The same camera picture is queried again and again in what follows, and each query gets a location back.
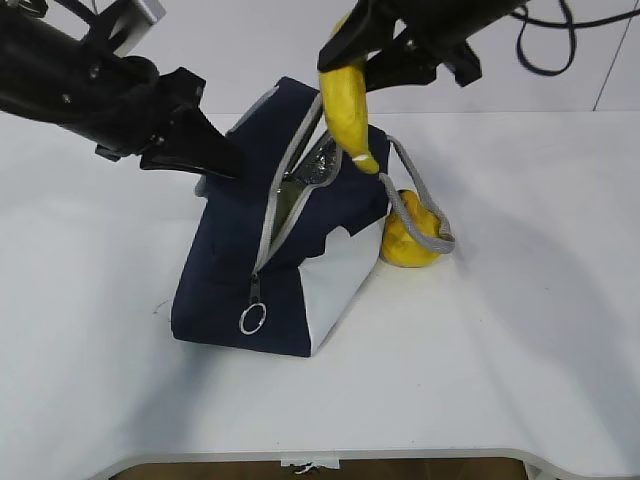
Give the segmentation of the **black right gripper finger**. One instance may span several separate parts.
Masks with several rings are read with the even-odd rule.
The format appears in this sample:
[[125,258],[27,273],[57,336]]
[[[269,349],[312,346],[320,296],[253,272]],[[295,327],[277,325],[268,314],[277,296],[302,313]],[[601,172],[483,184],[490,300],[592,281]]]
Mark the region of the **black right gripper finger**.
[[381,50],[393,40],[398,18],[392,1],[358,1],[320,50],[317,69],[332,71]]
[[385,49],[366,63],[366,91],[428,85],[436,79],[437,65],[436,58],[422,50]]

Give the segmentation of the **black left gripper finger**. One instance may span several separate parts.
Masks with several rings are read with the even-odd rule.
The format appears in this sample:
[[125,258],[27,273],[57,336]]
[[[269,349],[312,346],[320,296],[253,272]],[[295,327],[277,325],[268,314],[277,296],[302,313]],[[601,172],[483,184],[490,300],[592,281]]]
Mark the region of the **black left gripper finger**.
[[224,150],[202,145],[154,146],[142,154],[140,168],[144,171],[179,171],[224,178],[235,177],[234,160]]
[[219,132],[201,110],[188,109],[175,120],[169,135],[169,144],[202,145],[224,150],[235,163],[235,178],[242,175],[245,156],[243,151]]

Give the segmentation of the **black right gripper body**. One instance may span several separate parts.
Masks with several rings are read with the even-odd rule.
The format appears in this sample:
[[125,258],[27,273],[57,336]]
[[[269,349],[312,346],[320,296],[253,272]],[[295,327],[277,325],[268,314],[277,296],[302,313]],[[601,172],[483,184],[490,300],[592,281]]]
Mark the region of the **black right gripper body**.
[[482,77],[468,38],[524,6],[524,1],[394,1],[406,28],[389,48],[408,47],[436,58],[466,87]]

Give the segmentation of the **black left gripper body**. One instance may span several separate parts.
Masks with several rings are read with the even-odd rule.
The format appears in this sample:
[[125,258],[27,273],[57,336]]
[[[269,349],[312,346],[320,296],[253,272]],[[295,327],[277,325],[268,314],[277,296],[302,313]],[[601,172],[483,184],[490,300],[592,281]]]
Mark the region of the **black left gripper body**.
[[97,41],[80,42],[85,86],[95,106],[74,122],[74,132],[96,143],[112,161],[169,144],[172,125],[188,109],[200,110],[206,81],[180,67],[160,74],[145,57],[119,57]]

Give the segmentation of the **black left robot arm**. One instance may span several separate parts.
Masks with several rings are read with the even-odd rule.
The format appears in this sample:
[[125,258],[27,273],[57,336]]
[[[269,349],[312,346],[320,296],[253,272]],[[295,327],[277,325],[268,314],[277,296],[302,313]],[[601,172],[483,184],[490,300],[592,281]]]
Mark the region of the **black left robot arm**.
[[143,170],[240,176],[243,152],[200,109],[205,80],[183,67],[161,74],[130,53],[164,17],[159,2],[62,5],[88,25],[81,39],[45,22],[44,1],[2,2],[2,111],[73,132],[113,162],[135,155]]

